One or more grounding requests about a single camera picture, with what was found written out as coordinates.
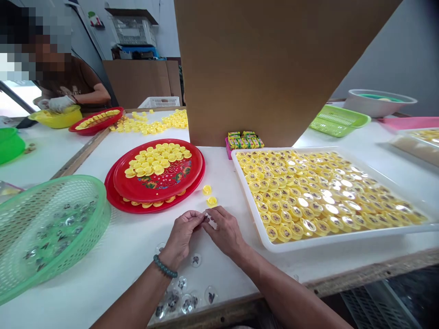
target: person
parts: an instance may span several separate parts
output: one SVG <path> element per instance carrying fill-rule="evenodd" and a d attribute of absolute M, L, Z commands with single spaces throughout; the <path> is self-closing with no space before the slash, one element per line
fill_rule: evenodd
<path fill-rule="evenodd" d="M 216 223 L 213 228 L 208 217 Z M 243 239 L 238 221 L 222 206 L 188 211 L 175 220 L 159 261 L 177 271 L 189 255 L 192 233 L 201 226 L 217 247 L 253 281 L 285 328 L 352 328 L 315 294 L 259 255 Z M 153 261 L 135 283 L 92 325 L 91 329 L 145 328 L 171 278 Z"/>
<path fill-rule="evenodd" d="M 53 58 L 42 53 L 41 58 Z M 101 80 L 91 67 L 80 58 L 65 54 L 55 57 L 60 62 L 61 71 L 55 80 L 37 81 L 41 97 L 33 102 L 42 110 L 62 112 L 74 104 L 81 106 L 81 112 L 98 112 L 111 107 L 111 97 Z"/>
<path fill-rule="evenodd" d="M 0 0 L 0 34 L 7 42 L 4 52 L 14 52 L 13 61 L 21 63 L 22 71 L 27 71 L 42 91 L 33 103 L 54 112 L 74 104 L 80 105 L 82 112 L 110 107 L 110 94 L 96 73 L 82 59 L 58 52 L 58 45 L 51 42 L 35 14 L 35 10 Z"/>

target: white glove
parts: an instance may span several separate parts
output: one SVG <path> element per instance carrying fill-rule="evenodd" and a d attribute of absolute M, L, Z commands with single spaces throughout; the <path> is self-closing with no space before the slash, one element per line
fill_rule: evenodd
<path fill-rule="evenodd" d="M 55 113 L 63 113 L 64 110 L 75 104 L 75 101 L 68 96 L 52 98 L 49 101 L 49 110 Z"/>
<path fill-rule="evenodd" d="M 42 110 L 48 110 L 49 109 L 49 100 L 42 99 L 37 103 L 37 106 Z"/>

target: white table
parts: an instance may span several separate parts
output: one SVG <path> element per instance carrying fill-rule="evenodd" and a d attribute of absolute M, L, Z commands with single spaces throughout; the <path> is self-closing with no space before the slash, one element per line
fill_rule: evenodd
<path fill-rule="evenodd" d="M 24 189 L 52 178 L 93 137 L 80 136 L 68 129 L 52 129 L 40 123 L 19 129 L 19 136 L 26 147 L 34 143 L 36 150 L 0 165 L 0 180 Z"/>
<path fill-rule="evenodd" d="M 308 129 L 296 147 L 340 145 L 375 169 L 412 190 L 418 198 L 435 206 L 439 195 L 439 170 L 398 150 L 389 151 L 384 143 L 391 138 L 377 122 L 353 132 L 348 138 L 332 138 Z M 159 138 L 188 140 L 187 130 L 169 129 L 161 135 L 111 133 L 77 170 L 77 174 L 93 175 L 104 181 L 112 164 L 130 149 Z M 225 148 L 200 148 L 206 160 L 206 174 L 200 187 L 184 202 L 151 215 L 133 215 L 113 208 L 112 222 L 98 245 L 73 268 L 58 277 L 23 293 L 0 307 L 5 328 L 88 328 L 142 273 L 151 262 L 156 246 L 165 242 L 174 219 L 188 209 L 202 211 L 206 197 L 201 188 L 209 184 L 219 204 L 239 221 L 244 239 L 271 263 L 300 282 L 356 269 L 439 247 L 439 233 L 416 233 L 324 247 L 271 254 L 258 240 L 247 205 L 227 159 Z M 253 283 L 234 263 L 224 256 L 203 232 L 196 232 L 191 253 L 199 253 L 199 268 L 184 264 L 179 274 L 187 278 L 188 289 L 198 291 L 201 304 L 207 306 L 204 291 L 213 285 L 218 302 L 257 292 Z"/>

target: floral pattern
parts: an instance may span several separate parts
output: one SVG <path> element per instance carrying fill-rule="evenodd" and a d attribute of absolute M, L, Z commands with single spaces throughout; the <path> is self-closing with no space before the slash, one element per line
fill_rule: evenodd
<path fill-rule="evenodd" d="M 186 176 L 188 176 L 192 169 L 191 160 L 181 160 L 172 162 L 171 165 L 165 169 L 161 175 L 143 176 L 138 180 L 148 189 L 166 189 L 171 186 L 179 184 Z"/>

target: white bowl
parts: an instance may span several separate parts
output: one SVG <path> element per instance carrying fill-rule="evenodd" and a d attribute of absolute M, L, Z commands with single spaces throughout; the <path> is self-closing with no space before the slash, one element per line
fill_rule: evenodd
<path fill-rule="evenodd" d="M 361 94 L 373 95 L 385 100 L 374 99 L 361 96 Z M 344 108 L 359 113 L 367 114 L 370 117 L 386 117 L 407 104 L 415 104 L 418 101 L 414 98 L 393 94 L 385 91 L 368 90 L 368 89 L 351 89 L 349 96 L 344 103 Z"/>

